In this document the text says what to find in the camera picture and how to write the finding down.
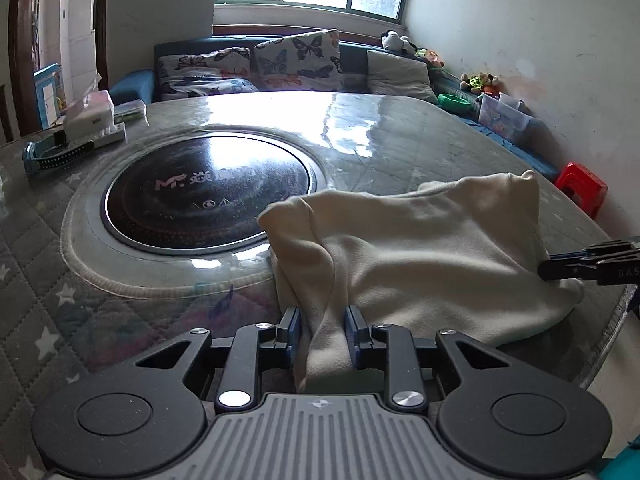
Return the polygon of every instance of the metal screw cap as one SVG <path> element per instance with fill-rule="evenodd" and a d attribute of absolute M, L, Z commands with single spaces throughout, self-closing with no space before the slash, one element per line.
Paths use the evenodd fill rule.
<path fill-rule="evenodd" d="M 424 402 L 424 395 L 420 392 L 414 392 L 411 390 L 406 392 L 398 392 L 393 396 L 393 401 L 398 406 L 412 408 Z"/>
<path fill-rule="evenodd" d="M 218 402 L 230 408 L 239 408 L 249 403 L 251 396 L 242 390 L 229 390 L 218 396 Z"/>

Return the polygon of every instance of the green bowl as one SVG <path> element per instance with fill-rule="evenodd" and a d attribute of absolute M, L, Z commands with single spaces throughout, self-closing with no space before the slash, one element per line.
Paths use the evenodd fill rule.
<path fill-rule="evenodd" d="M 466 114 L 471 110 L 471 103 L 469 101 L 453 94 L 440 94 L 438 96 L 438 102 L 442 108 L 453 114 Z"/>

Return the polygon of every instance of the butterfly pillow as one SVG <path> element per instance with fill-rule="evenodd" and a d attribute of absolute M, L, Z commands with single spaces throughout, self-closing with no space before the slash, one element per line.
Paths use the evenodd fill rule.
<path fill-rule="evenodd" d="M 160 81 L 174 76 L 191 76 L 201 73 L 217 73 L 220 79 L 240 77 L 249 79 L 251 72 L 251 51 L 248 48 L 232 46 L 208 54 L 178 54 L 158 59 Z"/>
<path fill-rule="evenodd" d="M 265 41 L 256 45 L 254 56 L 267 90 L 344 89 L 337 30 Z"/>
<path fill-rule="evenodd" d="M 248 80 L 251 51 L 233 46 L 208 54 L 164 56 L 158 59 L 162 101 L 219 94 L 257 92 Z"/>

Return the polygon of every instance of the round table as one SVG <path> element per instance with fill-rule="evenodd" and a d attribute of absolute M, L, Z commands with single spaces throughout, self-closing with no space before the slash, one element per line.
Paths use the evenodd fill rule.
<path fill-rule="evenodd" d="M 295 143 L 319 162 L 327 185 L 341 190 L 397 194 L 430 180 L 530 169 L 426 102 L 325 92 L 155 103 L 148 107 L 146 120 L 127 125 L 126 144 L 104 147 L 29 179 L 21 160 L 28 139 L 3 146 L 0 449 L 16 474 L 29 464 L 42 468 L 29 423 L 34 405 L 53 390 L 194 326 L 210 328 L 213 336 L 231 336 L 240 326 L 279 320 L 265 246 L 245 251 L 242 258 L 220 256 L 216 268 L 195 269 L 193 283 L 173 296 L 166 290 L 150 292 L 148 284 L 135 292 L 137 277 L 124 272 L 111 280 L 120 288 L 98 288 L 73 272 L 61 256 L 61 226 L 76 190 L 136 146 L 225 127 L 258 130 Z M 540 231 L 549 253 L 580 250 L 607 239 L 550 182 L 541 176 L 539 181 Z M 587 283 L 583 300 L 565 320 L 503 349 L 587 386 L 622 325 L 634 289 Z"/>

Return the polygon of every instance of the cream fleece towel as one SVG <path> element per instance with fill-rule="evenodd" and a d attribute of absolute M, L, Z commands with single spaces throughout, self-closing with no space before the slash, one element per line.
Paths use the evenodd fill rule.
<path fill-rule="evenodd" d="M 430 338 L 453 328 L 493 346 L 559 322 L 582 284 L 538 277 L 547 258 L 538 195 L 527 171 L 430 182 L 395 196 L 326 190 L 268 206 L 258 222 L 271 243 L 278 299 L 303 312 L 299 389 L 315 390 L 316 381 L 352 389 L 348 304 L 369 324 Z"/>

